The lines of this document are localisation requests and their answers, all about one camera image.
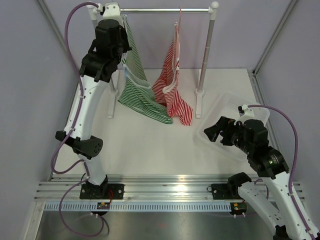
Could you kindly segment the green striped tank top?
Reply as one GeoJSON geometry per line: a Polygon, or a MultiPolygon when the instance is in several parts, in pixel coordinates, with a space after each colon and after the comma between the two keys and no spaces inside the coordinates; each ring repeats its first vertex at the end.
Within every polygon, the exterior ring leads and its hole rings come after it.
{"type": "Polygon", "coordinates": [[[118,102],[139,114],[170,125],[173,123],[173,119],[168,116],[166,108],[156,102],[152,86],[146,78],[128,16],[127,30],[132,50],[127,55],[127,77],[124,76],[125,85],[118,102]]]}

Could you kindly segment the blue wire hanger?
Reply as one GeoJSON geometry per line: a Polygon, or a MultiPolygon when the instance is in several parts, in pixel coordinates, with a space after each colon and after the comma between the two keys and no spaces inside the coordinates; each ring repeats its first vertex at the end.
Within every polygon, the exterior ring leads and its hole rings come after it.
{"type": "MultiPolygon", "coordinates": [[[[127,15],[124,14],[122,16],[122,20],[123,20],[123,24],[124,24],[124,29],[127,35],[127,41],[129,43],[129,35],[128,35],[128,25],[127,25],[127,15]]],[[[123,68],[123,73],[124,73],[124,77],[127,77],[127,70],[128,70],[128,52],[130,52],[130,50],[128,50],[126,53],[122,54],[122,60],[121,60],[121,65],[123,68]]]]}

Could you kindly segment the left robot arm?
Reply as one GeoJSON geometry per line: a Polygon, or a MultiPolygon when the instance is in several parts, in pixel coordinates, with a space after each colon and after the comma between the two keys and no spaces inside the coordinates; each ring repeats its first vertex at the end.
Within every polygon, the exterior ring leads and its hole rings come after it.
{"type": "Polygon", "coordinates": [[[95,27],[95,39],[83,57],[79,70],[80,85],[71,122],[55,138],[67,146],[83,162],[87,179],[81,199],[103,199],[108,195],[108,176],[98,157],[103,140],[92,135],[96,111],[122,55],[131,50],[124,26],[115,19],[101,20],[95,27]]]}

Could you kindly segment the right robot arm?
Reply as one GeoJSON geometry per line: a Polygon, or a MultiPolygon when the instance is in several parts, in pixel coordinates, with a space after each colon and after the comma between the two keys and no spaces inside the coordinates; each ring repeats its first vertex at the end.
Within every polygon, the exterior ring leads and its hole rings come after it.
{"type": "Polygon", "coordinates": [[[318,240],[319,229],[313,224],[290,182],[289,167],[283,155],[269,145],[268,130],[257,119],[245,122],[222,116],[204,129],[211,142],[221,136],[221,144],[244,152],[251,168],[272,193],[272,204],[244,172],[228,178],[227,193],[245,200],[268,226],[274,240],[318,240]]]}

